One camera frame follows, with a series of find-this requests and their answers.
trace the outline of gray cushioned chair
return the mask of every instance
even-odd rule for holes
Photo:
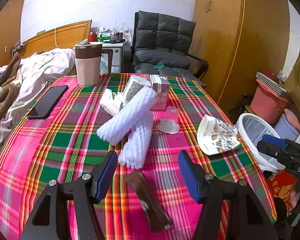
[[[181,18],[139,11],[135,13],[135,26],[131,47],[134,72],[141,74],[163,74],[197,81],[208,70],[208,63],[188,53],[195,22]],[[192,57],[200,64],[197,73],[188,71]],[[158,70],[154,65],[163,64]]]

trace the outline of mug lid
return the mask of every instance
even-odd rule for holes
[[[75,44],[76,49],[88,49],[88,48],[96,48],[102,47],[102,42],[85,42],[85,43],[77,43]]]

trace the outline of smartphone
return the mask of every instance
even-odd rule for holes
[[[28,114],[28,118],[46,119],[68,88],[68,86],[58,86],[50,88],[45,93],[45,95],[35,104],[34,108],[32,108],[32,110]]]

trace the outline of red bottle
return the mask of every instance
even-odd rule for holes
[[[96,42],[98,41],[98,34],[96,32],[90,32],[88,36],[88,42]]]

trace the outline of pink bucket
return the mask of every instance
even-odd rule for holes
[[[251,110],[269,124],[276,124],[289,101],[280,97],[270,87],[257,79],[259,83],[251,102]]]

